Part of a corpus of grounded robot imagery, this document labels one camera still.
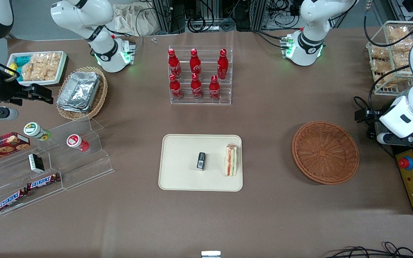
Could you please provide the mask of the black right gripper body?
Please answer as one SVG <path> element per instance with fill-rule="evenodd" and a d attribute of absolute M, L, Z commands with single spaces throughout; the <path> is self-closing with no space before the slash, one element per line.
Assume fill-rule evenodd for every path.
<path fill-rule="evenodd" d="M 29 88 L 20 85 L 18 81 L 0 81 L 0 102 L 22 105 L 23 100 L 31 100 Z"/>

